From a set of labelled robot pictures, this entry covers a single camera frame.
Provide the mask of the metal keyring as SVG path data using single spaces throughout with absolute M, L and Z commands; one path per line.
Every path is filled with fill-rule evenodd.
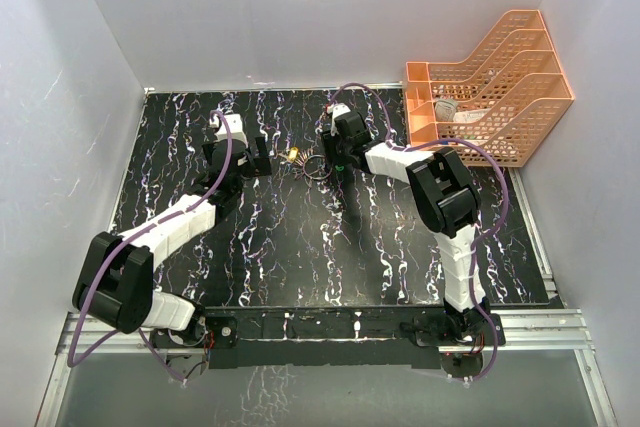
M 331 168 L 323 155 L 313 154 L 303 161 L 302 172 L 307 179 L 320 182 L 331 175 Z

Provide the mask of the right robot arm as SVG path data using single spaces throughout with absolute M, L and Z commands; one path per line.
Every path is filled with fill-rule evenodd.
M 329 115 L 331 126 L 321 139 L 330 166 L 350 166 L 411 188 L 419 217 L 440 251 L 446 321 L 439 338 L 466 344 L 483 336 L 497 343 L 497 325 L 472 259 L 481 200 L 458 154 L 450 147 L 394 149 L 374 138 L 362 115 L 344 104 L 331 107 Z

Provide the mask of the key with yellow tag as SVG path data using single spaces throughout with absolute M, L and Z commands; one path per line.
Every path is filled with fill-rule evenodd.
M 286 159 L 290 163 L 294 163 L 299 157 L 299 149 L 292 147 L 286 155 Z

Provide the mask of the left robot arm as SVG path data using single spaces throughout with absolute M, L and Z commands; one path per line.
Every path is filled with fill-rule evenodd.
M 157 291 L 154 272 L 192 239 L 224 221 L 239 205 L 244 182 L 272 174 L 262 137 L 250 148 L 243 140 L 203 146 L 207 170 L 174 205 L 143 225 L 119 235 L 97 234 L 91 241 L 72 305 L 117 331 L 171 330 L 186 346 L 200 343 L 207 323 L 197 305 Z

